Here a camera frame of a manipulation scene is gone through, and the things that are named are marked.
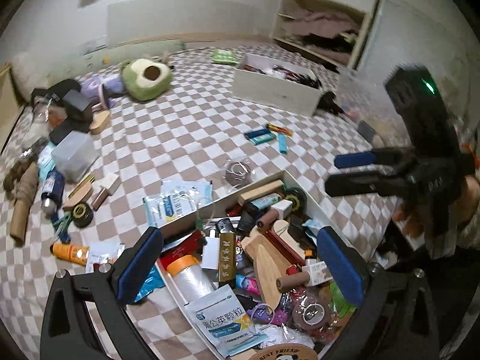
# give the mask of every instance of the panda illustration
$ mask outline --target panda illustration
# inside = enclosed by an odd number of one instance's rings
[[[282,353],[279,353],[275,360],[298,360],[298,358],[299,357],[297,355],[284,355]]]

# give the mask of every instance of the checkered bedsheet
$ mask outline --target checkered bedsheet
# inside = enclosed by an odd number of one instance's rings
[[[318,75],[324,90],[336,88],[336,74],[280,47],[245,46],[234,51],[302,65]],[[335,155],[368,150],[368,144],[348,123],[327,113],[304,117],[232,99],[234,69],[211,64],[211,54],[212,48],[206,48],[172,56],[170,63],[175,71],[171,90],[145,104],[124,97],[112,108],[110,127],[94,137],[100,157],[91,172],[97,179],[106,173],[118,173],[122,184],[95,213],[87,228],[79,230],[70,225],[72,244],[111,240],[129,247],[147,227],[142,198],[159,193],[161,180],[175,175],[190,181],[212,180],[215,198],[222,197],[229,191],[220,176],[223,164],[228,158],[248,157],[257,178],[287,169],[361,255],[369,259],[382,239],[395,200],[377,195],[332,199],[323,187],[324,178],[335,171]],[[99,74],[110,74],[116,69],[111,67]],[[30,122],[30,112],[24,112],[0,157],[2,177],[20,153]],[[293,137],[287,138],[287,154],[279,153],[276,141],[253,146],[243,137],[244,132],[267,122],[294,130]],[[3,191],[0,204],[0,316],[27,357],[38,359],[43,310],[55,272],[65,268],[78,274],[85,269],[50,254],[53,228],[42,216],[40,193],[35,197],[25,245],[21,248],[14,247],[8,236],[14,206]],[[89,305],[89,309],[107,353],[119,358],[94,305]],[[155,290],[144,304],[129,306],[127,312],[160,359],[213,358],[166,288]]]

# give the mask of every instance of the black box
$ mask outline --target black box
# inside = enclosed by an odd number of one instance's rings
[[[74,89],[69,90],[67,94],[63,96],[63,106],[70,119],[88,123],[88,125],[92,123],[92,103],[80,92]]]
[[[67,117],[50,132],[49,137],[54,145],[58,145],[72,131],[80,131],[87,134],[90,132],[90,124]]]

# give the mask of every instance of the screw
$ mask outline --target screw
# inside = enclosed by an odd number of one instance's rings
[[[413,274],[419,279],[423,279],[425,277],[425,272],[420,268],[415,268],[413,270]]]
[[[381,270],[382,266],[378,264],[377,262],[371,262],[368,264],[368,269],[370,272],[372,272],[374,275],[379,273]]]
[[[106,263],[100,265],[100,266],[98,267],[98,270],[99,270],[101,273],[104,274],[104,273],[107,273],[107,272],[111,269],[111,267],[112,267],[112,265],[109,264],[108,262],[106,262]]]
[[[67,274],[67,271],[64,269],[59,269],[55,276],[59,279],[63,278]]]

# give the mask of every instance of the avocado plush toy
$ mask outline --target avocado plush toy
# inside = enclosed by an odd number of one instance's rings
[[[144,58],[125,62],[121,67],[121,76],[127,93],[141,102],[165,92],[173,77],[166,64]]]

